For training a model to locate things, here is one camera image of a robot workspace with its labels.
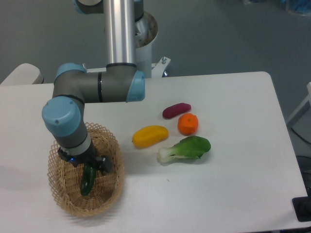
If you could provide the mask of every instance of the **light blue joint cap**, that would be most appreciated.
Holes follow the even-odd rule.
[[[58,76],[60,76],[61,74],[65,73],[67,71],[70,71],[70,70],[80,70],[80,71],[86,73],[86,69],[82,65],[75,64],[75,63],[65,63],[65,64],[62,64],[58,68],[54,83],[55,83],[56,79],[58,78]]]
[[[74,8],[76,9],[76,11],[80,14],[85,14],[83,11],[81,11],[81,9],[79,8],[78,4],[77,4],[77,0],[72,0],[72,4],[74,6]]]
[[[126,102],[142,101],[145,98],[145,74],[142,71],[136,71],[130,89],[128,91]]]
[[[49,100],[43,107],[42,118],[54,136],[65,137],[77,130],[81,113],[72,99],[58,96]]]

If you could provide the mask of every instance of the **toy vegetable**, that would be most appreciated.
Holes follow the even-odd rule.
[[[157,158],[161,163],[178,159],[200,159],[210,148],[210,142],[206,138],[189,136],[170,148],[160,148]]]
[[[165,119],[171,119],[179,114],[186,113],[190,111],[191,105],[187,103],[178,103],[171,107],[164,109],[162,116]]]
[[[134,133],[132,141],[136,147],[144,148],[166,139],[169,131],[159,125],[150,125]]]
[[[90,164],[84,164],[80,187],[82,196],[87,196],[90,193],[94,185],[95,178],[96,169],[93,168]]]
[[[199,120],[196,115],[185,113],[178,119],[178,130],[183,135],[190,135],[197,131]]]

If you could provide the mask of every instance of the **green cucumber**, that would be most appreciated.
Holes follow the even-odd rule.
[[[95,178],[96,169],[93,168],[90,164],[84,164],[80,187],[82,196],[87,196],[90,193],[94,185]]]

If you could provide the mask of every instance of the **yellow mango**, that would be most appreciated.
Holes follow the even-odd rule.
[[[144,148],[162,141],[168,136],[169,131],[165,127],[159,125],[150,125],[134,133],[132,141],[136,147]]]

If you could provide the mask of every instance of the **woven basket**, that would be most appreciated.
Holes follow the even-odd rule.
[[[93,216],[107,210],[119,197],[124,182],[124,166],[121,150],[115,136],[105,127],[86,123],[87,130],[99,155],[107,155],[112,171],[103,176],[97,171],[94,186],[87,196],[80,193],[83,165],[74,168],[61,160],[55,141],[49,156],[49,184],[57,205],[74,216]]]

